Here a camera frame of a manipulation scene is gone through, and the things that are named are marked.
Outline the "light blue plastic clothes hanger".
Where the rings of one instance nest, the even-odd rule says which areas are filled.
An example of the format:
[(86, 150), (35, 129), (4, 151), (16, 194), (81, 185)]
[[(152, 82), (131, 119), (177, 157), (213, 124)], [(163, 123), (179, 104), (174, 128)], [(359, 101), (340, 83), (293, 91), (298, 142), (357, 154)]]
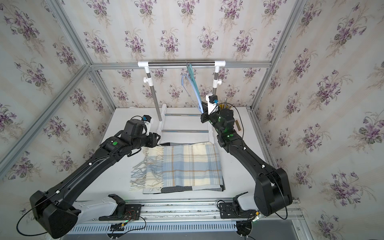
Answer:
[[(190, 83), (190, 80), (189, 80), (189, 75), (188, 74), (183, 74), (182, 75), (182, 77), (181, 77), (181, 83), (182, 83), (182, 87), (185, 89), (185, 90), (187, 90), (186, 88), (185, 88), (185, 81), (188, 81), (189, 83)], [(200, 111), (200, 113), (202, 114), (203, 113), (203, 103), (201, 103), (200, 105), (199, 105), (199, 103), (198, 103), (198, 108), (199, 108), (199, 111)]]

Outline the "blue cream plaid scarf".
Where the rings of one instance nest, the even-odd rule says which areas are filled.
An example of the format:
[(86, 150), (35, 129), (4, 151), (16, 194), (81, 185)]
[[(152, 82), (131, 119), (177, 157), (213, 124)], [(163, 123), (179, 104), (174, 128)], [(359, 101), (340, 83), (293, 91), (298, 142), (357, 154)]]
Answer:
[(221, 159), (210, 142), (144, 148), (144, 159), (133, 167), (131, 191), (167, 194), (225, 189)]

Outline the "teal plastic clothes hanger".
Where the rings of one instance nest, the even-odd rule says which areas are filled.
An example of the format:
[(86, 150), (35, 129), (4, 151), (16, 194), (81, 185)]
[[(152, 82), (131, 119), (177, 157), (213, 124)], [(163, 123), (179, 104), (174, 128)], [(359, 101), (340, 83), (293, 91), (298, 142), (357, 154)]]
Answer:
[(190, 80), (190, 83), (194, 89), (194, 92), (196, 94), (196, 97), (197, 97), (197, 101), (199, 103), (199, 105), (202, 103), (201, 101), (201, 97), (200, 97), (200, 93), (199, 93), (199, 90), (198, 90), (198, 86), (197, 86), (197, 83), (196, 83), (196, 80), (195, 80), (195, 74), (194, 74), (194, 70), (193, 70), (193, 67), (191, 64), (187, 64), (187, 71), (188, 71), (188, 74), (189, 74), (189, 80)]

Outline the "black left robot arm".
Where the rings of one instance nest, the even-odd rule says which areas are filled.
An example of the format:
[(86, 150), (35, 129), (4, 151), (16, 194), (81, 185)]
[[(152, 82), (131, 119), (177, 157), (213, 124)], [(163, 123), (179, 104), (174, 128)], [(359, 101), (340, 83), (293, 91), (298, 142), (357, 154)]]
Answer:
[(94, 154), (66, 179), (49, 190), (30, 197), (35, 220), (54, 239), (66, 235), (76, 225), (92, 219), (123, 220), (126, 202), (116, 194), (101, 200), (78, 204), (81, 193), (104, 171), (123, 157), (137, 154), (143, 147), (153, 148), (160, 135), (150, 132), (151, 117), (128, 120), (125, 128), (106, 139)]

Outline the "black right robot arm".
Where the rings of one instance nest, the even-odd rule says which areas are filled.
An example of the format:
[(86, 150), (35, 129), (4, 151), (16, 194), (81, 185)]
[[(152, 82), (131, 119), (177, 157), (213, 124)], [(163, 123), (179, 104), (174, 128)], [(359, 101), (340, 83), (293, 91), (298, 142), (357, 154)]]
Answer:
[(263, 215), (270, 216), (293, 203), (289, 178), (285, 170), (263, 161), (234, 130), (234, 112), (230, 109), (203, 107), (201, 122), (210, 122), (217, 132), (218, 144), (235, 157), (255, 181), (252, 203)]

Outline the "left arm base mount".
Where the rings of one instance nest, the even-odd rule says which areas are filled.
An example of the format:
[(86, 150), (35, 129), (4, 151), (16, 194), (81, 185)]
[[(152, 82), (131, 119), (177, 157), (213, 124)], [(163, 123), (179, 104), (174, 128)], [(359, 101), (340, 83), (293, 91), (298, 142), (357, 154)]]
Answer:
[(141, 204), (128, 204), (116, 194), (108, 195), (99, 200), (75, 202), (73, 207), (80, 210), (77, 224), (98, 221), (138, 220), (141, 213)]

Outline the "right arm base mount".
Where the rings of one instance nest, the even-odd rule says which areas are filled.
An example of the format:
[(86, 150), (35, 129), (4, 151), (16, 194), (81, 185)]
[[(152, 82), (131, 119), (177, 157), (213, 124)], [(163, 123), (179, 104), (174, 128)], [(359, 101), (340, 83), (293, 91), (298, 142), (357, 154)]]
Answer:
[(258, 210), (244, 210), (242, 209), (239, 197), (246, 195), (248, 196), (248, 192), (241, 193), (239, 195), (236, 195), (233, 198), (232, 202), (225, 202), (223, 200), (218, 200), (216, 203), (216, 206), (220, 212), (220, 218), (221, 219), (247, 219), (253, 220), (255, 217), (257, 217), (260, 212)]

